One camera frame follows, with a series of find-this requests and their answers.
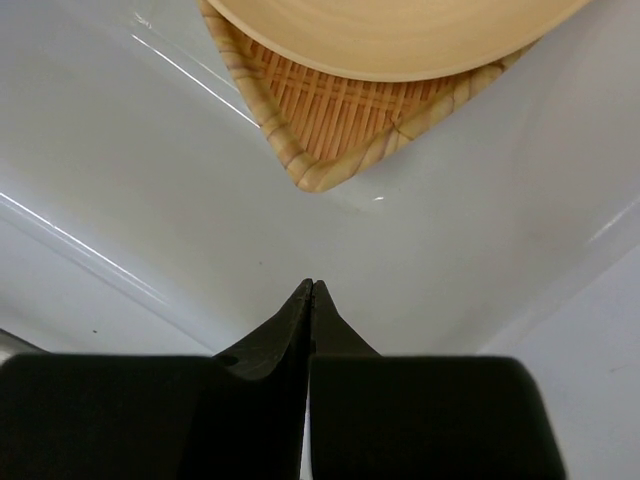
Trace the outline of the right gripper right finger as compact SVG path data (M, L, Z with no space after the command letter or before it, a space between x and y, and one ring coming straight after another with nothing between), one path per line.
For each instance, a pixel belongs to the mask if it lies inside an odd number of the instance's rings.
M562 479L538 386L505 356L383 356L325 283L310 311L316 479Z

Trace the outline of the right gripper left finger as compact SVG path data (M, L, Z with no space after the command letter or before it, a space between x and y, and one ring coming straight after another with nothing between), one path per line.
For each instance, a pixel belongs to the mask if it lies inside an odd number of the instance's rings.
M295 479L313 283L213 356L25 353L1 368L5 479Z

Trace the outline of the white plastic bin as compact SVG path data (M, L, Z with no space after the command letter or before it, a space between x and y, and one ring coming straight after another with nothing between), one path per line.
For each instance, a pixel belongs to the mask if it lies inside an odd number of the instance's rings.
M43 349L214 353L307 277L380 351L501 349L638 253L635 1L320 194L194 2L1 5L1 326Z

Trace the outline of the woven bamboo basket tray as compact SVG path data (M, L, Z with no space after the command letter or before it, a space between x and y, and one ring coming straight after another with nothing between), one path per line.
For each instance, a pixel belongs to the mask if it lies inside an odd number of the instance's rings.
M350 80L287 60L242 33L209 2L198 6L254 121L293 183L309 193L334 188L401 150L528 51L435 80Z

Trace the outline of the yellow plastic plate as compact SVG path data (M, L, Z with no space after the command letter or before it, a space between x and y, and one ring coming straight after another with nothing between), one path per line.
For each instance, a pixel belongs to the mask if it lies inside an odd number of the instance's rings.
M587 0L217 0L242 33L306 67L408 82L458 74L538 40Z

